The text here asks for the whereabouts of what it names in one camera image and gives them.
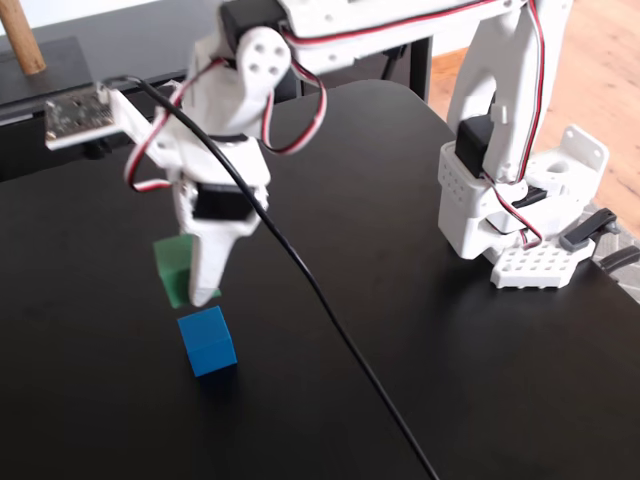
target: black cable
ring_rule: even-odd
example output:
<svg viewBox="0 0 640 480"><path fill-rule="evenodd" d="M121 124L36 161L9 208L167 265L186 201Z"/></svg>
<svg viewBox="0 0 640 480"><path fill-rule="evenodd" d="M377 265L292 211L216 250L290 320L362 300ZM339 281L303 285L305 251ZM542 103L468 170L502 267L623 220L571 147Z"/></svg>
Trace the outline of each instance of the black cable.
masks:
<svg viewBox="0 0 640 480"><path fill-rule="evenodd" d="M298 268L300 268L300 270L306 277L307 281L309 282L314 292L316 293L318 299L320 300L320 303L322 303L322 306L327 312L327 315L329 315L329 318L331 319L331 323L333 323L333 326L336 328L336 330L338 330L338 333L340 334L340 336L342 337L342 340L347 345L347 348L355 357L356 361L360 365L360 368L362 368L367 378L373 385L373 388L376 390L376 392L384 402L385 406L387 407L387 410L389 411L389 413L395 420L396 424L402 431L403 435L409 442L409 445L411 446L412 450L418 457L418 460L426 470L431 480L439 480L438 474L435 472L435 470L431 466L431 463L429 462L426 455L420 448L420 445L418 444L418 441L416 440L413 433L409 429L409 426L405 423L404 419L400 415L400 412L398 411L396 406L393 404L393 401L385 391L384 387L382 386L382 383L380 383L380 380L378 380L378 377L376 377L376 374L373 372L373 369L369 366L369 363L367 362L367 360L364 358L362 353L360 353L360 350L358 350L358 347L355 345L355 343L353 342L353 340L351 339L347 331L344 329L344 327L342 326L338 318L335 316L335 314L333 313L333 310L331 310L331 307L329 306L329 302L327 301L324 294L322 293L322 290L320 289L320 285L318 284L317 280L315 279L315 277L313 276L309 268L302 261L298 253L293 248L293 246L289 243L289 241L282 234L282 232L280 232L280 230L275 225L273 220L271 220L271 217L269 217L266 210L262 207L260 202L253 195L253 192L251 191L251 188L249 187L249 185L247 185L244 179L240 176L238 171L234 168L234 166L231 164L231 162L225 156L225 154L209 138L209 136L200 127L198 127L198 125L196 125L196 123L193 120L191 120L184 112L182 112L182 110L180 110L177 107L174 107L167 98L165 98L158 90L153 88L149 83L145 82L140 78L132 77L132 76L112 78L109 80L105 80L104 83L109 84L109 83L118 82L118 81L136 83L141 90L147 93L151 98L153 98L162 107L164 107L169 113L175 116L182 124L184 124L185 127L191 130L194 133L194 135L198 137L200 141L205 145L205 147L207 147L207 149L209 149L209 151L211 151L211 153L218 159L218 161L222 164L222 166L227 171L227 173L231 176L233 181L236 182L240 191L242 191L242 193L245 195L249 203L251 203L256 213L262 219L262 221L267 226L269 231L273 234L276 240L278 240L280 245L282 245L282 248L285 249L285 251L289 254L293 262L298 266Z"/></svg>

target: black stand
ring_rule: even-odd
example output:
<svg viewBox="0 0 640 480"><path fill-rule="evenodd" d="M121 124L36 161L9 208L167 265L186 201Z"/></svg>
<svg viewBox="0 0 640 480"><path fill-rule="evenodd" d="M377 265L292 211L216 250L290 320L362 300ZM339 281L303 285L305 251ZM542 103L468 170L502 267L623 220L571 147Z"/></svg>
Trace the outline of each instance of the black stand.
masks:
<svg viewBox="0 0 640 480"><path fill-rule="evenodd" d="M45 97L93 81L75 37L42 43L40 50L47 68L29 76L20 69L12 50L0 53L0 120L24 114L25 102L42 103Z"/></svg>

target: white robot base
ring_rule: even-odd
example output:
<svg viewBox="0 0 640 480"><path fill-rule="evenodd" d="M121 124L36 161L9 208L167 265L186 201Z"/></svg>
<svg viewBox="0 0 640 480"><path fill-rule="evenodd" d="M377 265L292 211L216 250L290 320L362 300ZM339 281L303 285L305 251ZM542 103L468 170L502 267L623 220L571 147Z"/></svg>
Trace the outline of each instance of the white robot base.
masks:
<svg viewBox="0 0 640 480"><path fill-rule="evenodd" d="M442 147L438 181L442 187L438 225L460 257L484 254L494 264L491 281L498 287L567 285L581 261L590 258L595 242L569 251L560 237L572 230L595 196L609 158L607 148L577 126L565 131L559 147L534 155L524 180L492 185L475 178L455 153L455 142ZM518 213L542 233L535 248L526 226L500 204L522 200L529 186L546 198L518 208Z"/></svg>

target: black table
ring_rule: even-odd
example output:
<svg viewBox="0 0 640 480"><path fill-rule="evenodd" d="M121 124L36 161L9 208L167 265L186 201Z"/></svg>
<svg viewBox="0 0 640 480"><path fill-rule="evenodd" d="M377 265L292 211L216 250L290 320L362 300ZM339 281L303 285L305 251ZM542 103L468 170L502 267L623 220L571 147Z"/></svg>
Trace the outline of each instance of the black table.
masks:
<svg viewBox="0 0 640 480"><path fill-rule="evenodd" d="M315 105L278 106L276 141ZM270 212L443 480L637 478L638 305L591 262L559 291L498 291L457 258L436 225L451 137L398 85L332 90L317 138L268 158ZM0 184L3 472L426 478L263 226L222 283L239 364L193 377L193 310L169 307L151 248L176 233L170 194L130 192L125 157Z"/></svg>

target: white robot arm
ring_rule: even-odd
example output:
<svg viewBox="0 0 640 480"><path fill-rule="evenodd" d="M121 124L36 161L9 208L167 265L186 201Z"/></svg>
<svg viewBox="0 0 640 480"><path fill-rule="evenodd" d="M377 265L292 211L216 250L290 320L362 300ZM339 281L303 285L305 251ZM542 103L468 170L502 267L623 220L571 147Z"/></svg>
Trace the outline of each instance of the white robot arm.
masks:
<svg viewBox="0 0 640 480"><path fill-rule="evenodd" d="M219 145L266 208L270 176L258 140L278 154L304 147L327 108L316 75L479 20L448 118L458 138L441 153L440 228L461 257L484 253L496 263L492 280L498 287L561 287L594 245L563 250L570 259L563 270L525 272L512 261L531 255L532 245L548 252L549 261L560 253L561 234L594 196L608 157L604 146L570 127L559 149L530 158L571 4L395 0L389 8L385 0L235 0L221 5L216 34L196 44L187 80L171 101L182 104ZM273 92L290 68L321 87L318 112L296 141L275 149L269 143ZM194 236L190 299L204 305L218 288L235 241L255 231L258 217L211 152L164 110L151 125L117 90L103 88L96 98L108 111L107 120L49 135L49 147L115 131L124 131L138 144L125 180L138 191L173 189L181 230ZM63 103L50 104L54 116ZM166 171L166 179L135 181L145 153ZM530 201L532 191L536 201ZM545 192L542 199L540 191ZM518 202L526 206L518 207ZM534 235L540 237L536 243L530 241Z"/></svg>

